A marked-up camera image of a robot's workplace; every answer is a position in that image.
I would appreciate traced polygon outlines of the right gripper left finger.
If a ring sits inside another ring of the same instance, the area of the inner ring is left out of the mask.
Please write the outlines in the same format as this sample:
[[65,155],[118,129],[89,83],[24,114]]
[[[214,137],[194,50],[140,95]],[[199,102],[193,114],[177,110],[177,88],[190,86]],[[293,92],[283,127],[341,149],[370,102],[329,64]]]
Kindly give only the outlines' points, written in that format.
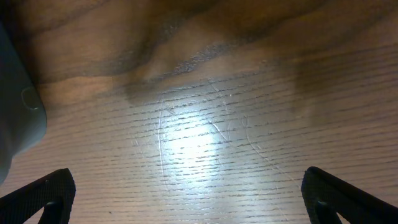
[[75,194],[70,170],[56,170],[1,197],[1,223],[24,223],[43,209],[39,224],[68,224]]

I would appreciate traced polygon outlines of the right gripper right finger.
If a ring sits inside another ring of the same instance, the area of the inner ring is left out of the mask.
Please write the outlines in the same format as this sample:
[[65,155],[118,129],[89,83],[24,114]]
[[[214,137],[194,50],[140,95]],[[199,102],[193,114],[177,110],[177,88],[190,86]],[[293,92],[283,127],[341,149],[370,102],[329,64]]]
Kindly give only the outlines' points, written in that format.
[[397,223],[397,207],[331,175],[309,167],[303,176],[302,197],[312,224]]

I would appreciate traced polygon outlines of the grey plastic basket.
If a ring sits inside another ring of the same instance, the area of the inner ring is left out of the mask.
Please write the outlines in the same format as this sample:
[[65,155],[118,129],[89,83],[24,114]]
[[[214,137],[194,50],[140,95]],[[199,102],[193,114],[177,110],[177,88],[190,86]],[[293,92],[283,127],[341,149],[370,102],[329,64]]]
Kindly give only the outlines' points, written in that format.
[[39,93],[1,25],[1,182],[13,158],[36,145],[47,130]]

